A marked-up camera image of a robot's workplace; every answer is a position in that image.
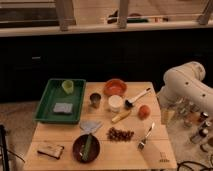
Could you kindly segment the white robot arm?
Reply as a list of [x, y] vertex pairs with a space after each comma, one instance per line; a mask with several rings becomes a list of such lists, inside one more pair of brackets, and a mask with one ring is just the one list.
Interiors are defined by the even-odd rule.
[[168, 108], [186, 98], [213, 116], [213, 88], [202, 82], [205, 75], [204, 66], [196, 61], [170, 68], [164, 73], [164, 85], [157, 94], [159, 105]]

